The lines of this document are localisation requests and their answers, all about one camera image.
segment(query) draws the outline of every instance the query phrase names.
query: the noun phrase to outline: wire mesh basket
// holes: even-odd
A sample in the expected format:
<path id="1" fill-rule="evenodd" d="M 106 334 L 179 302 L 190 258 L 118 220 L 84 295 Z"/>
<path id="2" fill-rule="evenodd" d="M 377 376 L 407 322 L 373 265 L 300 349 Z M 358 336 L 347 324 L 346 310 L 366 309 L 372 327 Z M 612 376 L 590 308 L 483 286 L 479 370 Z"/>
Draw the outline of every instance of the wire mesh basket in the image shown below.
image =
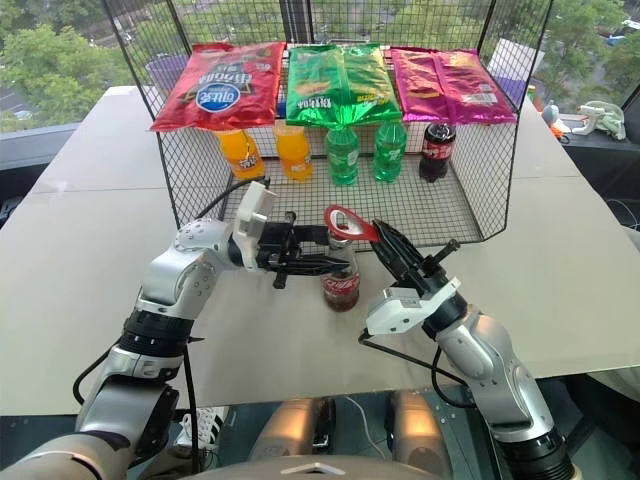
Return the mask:
<path id="1" fill-rule="evenodd" d="M 487 71 L 519 116 L 552 0 L 103 0 L 125 59 L 152 118 L 191 53 L 191 45 L 377 42 L 477 49 Z M 280 100 L 286 92 L 286 59 Z M 307 128 L 314 173 L 298 183 L 282 174 L 272 127 L 249 129 L 278 194 L 272 218 L 294 210 L 298 223 L 319 224 L 327 205 L 346 206 L 365 219 L 391 223 L 418 246 L 486 240 L 506 228 L 516 124 L 459 126 L 447 175 L 435 183 L 418 176 L 425 123 L 408 124 L 407 156 L 392 184 L 371 171 L 376 125 L 356 127 L 360 172 L 356 184 L 335 186 L 327 174 L 322 128 Z M 217 138 L 182 129 L 158 134 L 177 226 L 232 182 Z M 244 189 L 210 214 L 232 219 Z"/>

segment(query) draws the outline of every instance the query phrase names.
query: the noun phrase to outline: white table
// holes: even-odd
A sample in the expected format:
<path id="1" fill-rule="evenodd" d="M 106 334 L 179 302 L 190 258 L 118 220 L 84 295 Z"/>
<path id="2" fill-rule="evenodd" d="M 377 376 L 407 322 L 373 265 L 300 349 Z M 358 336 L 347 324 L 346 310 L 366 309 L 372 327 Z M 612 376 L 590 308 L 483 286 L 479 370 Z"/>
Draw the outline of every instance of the white table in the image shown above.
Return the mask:
<path id="1" fill-rule="evenodd" d="M 109 90 L 0 230 L 1 415 L 77 412 L 73 379 L 118 336 L 173 238 L 149 124 L 135 89 Z M 428 386 L 426 370 L 357 344 L 366 299 L 391 281 L 372 253 L 358 262 L 362 300 L 345 314 L 315 278 L 276 291 L 273 274 L 224 274 L 194 327 L 207 338 L 191 347 L 198 404 Z M 444 266 L 537 377 L 640 365 L 640 255 L 529 104 L 507 230 Z M 435 350 L 419 330 L 384 343 Z"/>

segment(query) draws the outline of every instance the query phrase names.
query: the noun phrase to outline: sneaker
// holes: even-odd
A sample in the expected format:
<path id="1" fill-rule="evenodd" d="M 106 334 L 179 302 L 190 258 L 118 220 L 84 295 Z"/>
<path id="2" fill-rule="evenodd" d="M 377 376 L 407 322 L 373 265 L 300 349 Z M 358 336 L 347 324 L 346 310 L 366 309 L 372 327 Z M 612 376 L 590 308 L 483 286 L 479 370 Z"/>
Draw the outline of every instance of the sneaker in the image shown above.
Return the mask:
<path id="1" fill-rule="evenodd" d="M 217 448 L 216 439 L 220 435 L 222 425 L 229 413 L 229 407 L 203 407 L 196 409 L 198 417 L 198 449 L 208 451 Z M 180 422 L 182 431 L 176 438 L 175 445 L 191 447 L 191 415 L 188 413 Z"/>

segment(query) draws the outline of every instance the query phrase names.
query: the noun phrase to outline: orange soda bottle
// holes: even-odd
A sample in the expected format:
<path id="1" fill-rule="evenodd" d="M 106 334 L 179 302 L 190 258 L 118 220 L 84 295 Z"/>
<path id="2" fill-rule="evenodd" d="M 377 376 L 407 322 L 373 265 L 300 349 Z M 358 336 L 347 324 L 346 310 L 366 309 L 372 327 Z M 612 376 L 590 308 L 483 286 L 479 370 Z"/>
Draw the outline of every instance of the orange soda bottle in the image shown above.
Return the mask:
<path id="1" fill-rule="evenodd" d="M 273 133 L 276 136 L 276 149 L 282 172 L 292 180 L 308 180 L 313 166 L 311 148 L 304 134 L 304 127 L 295 127 L 287 125 L 284 120 L 276 120 Z"/>
<path id="2" fill-rule="evenodd" d="M 264 175 L 264 161 L 251 135 L 244 130 L 220 130 L 213 133 L 220 140 L 222 154 L 237 179 Z"/>

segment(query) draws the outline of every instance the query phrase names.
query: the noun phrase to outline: snack bag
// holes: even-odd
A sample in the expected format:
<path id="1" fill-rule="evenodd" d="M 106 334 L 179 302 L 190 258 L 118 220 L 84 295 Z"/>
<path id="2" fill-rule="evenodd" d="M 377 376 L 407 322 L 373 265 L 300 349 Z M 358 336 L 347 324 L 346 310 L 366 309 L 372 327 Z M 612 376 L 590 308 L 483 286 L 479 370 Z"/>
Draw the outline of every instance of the snack bag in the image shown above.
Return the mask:
<path id="1" fill-rule="evenodd" d="M 516 122 L 510 104 L 476 52 L 392 48 L 391 58 L 405 121 Z"/>
<path id="2" fill-rule="evenodd" d="M 376 44 L 344 47 L 349 97 L 342 112 L 343 125 L 379 123 L 399 119 L 396 101 L 382 52 Z"/>
<path id="3" fill-rule="evenodd" d="M 344 60 L 339 47 L 292 48 L 289 50 L 287 123 L 337 127 L 346 87 Z"/>
<path id="4" fill-rule="evenodd" d="M 151 130 L 233 130 L 273 124 L 284 48 L 282 42 L 194 45 Z"/>

